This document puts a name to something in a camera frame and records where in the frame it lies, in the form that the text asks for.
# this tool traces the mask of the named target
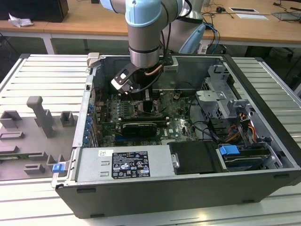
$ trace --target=blue cable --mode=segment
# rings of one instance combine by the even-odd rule
[[[216,32],[216,30],[211,26],[211,25],[209,25],[209,24],[206,24],[206,23],[204,23],[207,27],[209,27],[213,32],[214,32],[214,34],[215,34],[215,36],[216,36],[216,43],[215,43],[215,47],[214,47],[214,49],[213,49],[213,51],[212,51],[212,54],[214,53],[214,51],[216,50],[216,47],[217,47],[217,43],[218,43],[218,35],[217,35],[217,32]]]

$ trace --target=wooden desk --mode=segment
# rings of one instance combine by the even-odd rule
[[[222,4],[227,12],[229,7],[254,8],[260,14],[284,11],[273,6],[274,0],[214,0]],[[69,13],[62,23],[34,22],[34,26],[17,28],[7,21],[0,21],[0,32],[6,36],[40,37],[44,40],[47,52],[55,53],[52,38],[92,40],[127,40],[127,23],[124,15],[118,15],[87,1],[68,0]],[[285,2],[282,5],[301,8],[301,3]],[[214,11],[216,6],[203,10]],[[279,22],[273,15],[268,20],[241,19],[237,15],[216,14],[214,25],[221,34],[220,44],[301,48],[301,24]],[[201,47],[207,47],[212,41],[212,31],[205,31]]]
[[[254,8],[258,14],[271,14],[284,12],[280,7],[274,6],[275,0],[215,0],[216,4],[222,4],[228,13],[233,13],[229,7]],[[292,11],[290,7],[301,8],[301,3],[282,1],[282,6]],[[216,5],[204,7],[203,11],[214,11]],[[301,24],[298,22],[280,22],[275,16],[266,16],[269,20],[241,19],[236,14],[215,14],[213,18],[215,28],[221,34],[221,44],[240,44],[248,42],[248,45],[256,46],[289,46],[301,44]],[[211,23],[211,18],[205,16],[205,20]],[[212,39],[212,31],[206,31],[204,39]]]

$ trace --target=power supply label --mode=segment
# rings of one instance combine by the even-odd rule
[[[112,155],[112,178],[150,177],[150,165],[147,152],[122,152]]]

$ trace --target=motherboard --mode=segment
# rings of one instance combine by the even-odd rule
[[[135,95],[108,95],[96,103],[100,147],[167,145],[197,140],[188,119],[190,97],[181,92],[154,94],[152,110],[143,111]]]

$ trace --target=blue plastic tab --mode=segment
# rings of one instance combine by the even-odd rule
[[[240,154],[239,149],[236,145],[223,145],[220,148],[222,155],[224,154]]]
[[[52,167],[53,173],[64,173],[65,172],[65,163],[57,163]]]
[[[110,11],[114,11],[111,0],[100,0],[102,6]]]
[[[206,26],[201,24],[185,41],[181,47],[179,53],[190,54],[197,50],[199,43],[201,42]]]
[[[146,27],[161,14],[161,0],[126,0],[126,21],[132,27]]]

